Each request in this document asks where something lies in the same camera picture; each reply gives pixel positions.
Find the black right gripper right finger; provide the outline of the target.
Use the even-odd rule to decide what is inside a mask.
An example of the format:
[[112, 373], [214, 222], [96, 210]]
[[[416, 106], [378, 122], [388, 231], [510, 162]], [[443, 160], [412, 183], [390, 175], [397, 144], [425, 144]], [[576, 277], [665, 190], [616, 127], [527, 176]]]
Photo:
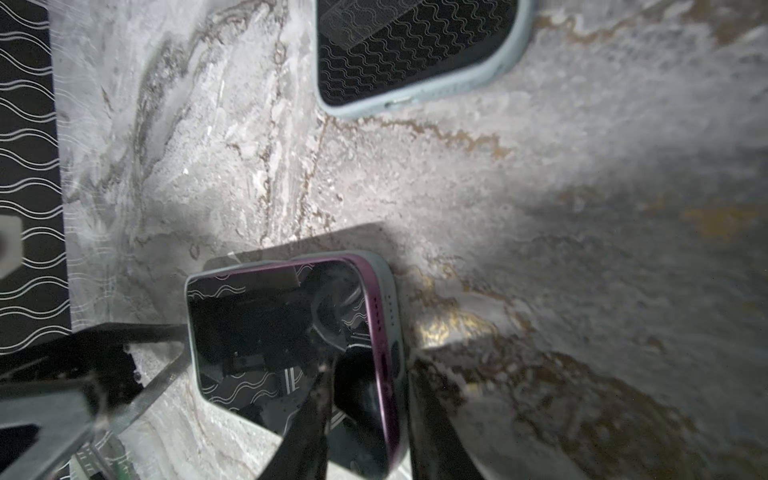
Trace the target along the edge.
[[409, 442], [413, 479], [482, 479], [446, 409], [430, 385], [430, 364], [412, 358], [408, 366]]

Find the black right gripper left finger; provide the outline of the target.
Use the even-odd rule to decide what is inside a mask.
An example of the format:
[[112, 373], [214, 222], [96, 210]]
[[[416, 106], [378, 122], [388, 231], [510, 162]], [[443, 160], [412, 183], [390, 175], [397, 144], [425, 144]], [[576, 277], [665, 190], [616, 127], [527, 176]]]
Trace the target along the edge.
[[328, 470], [328, 433], [334, 405], [335, 360], [319, 366], [315, 383], [279, 448], [258, 477], [324, 480]]

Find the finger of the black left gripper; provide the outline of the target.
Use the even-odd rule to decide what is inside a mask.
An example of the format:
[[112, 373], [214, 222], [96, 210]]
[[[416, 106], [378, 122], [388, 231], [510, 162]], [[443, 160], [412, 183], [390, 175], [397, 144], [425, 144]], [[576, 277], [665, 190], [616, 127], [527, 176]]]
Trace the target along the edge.
[[[147, 385], [132, 344], [178, 343]], [[1, 359], [1, 476], [51, 479], [100, 429], [119, 434], [189, 365], [184, 324], [104, 323]]]

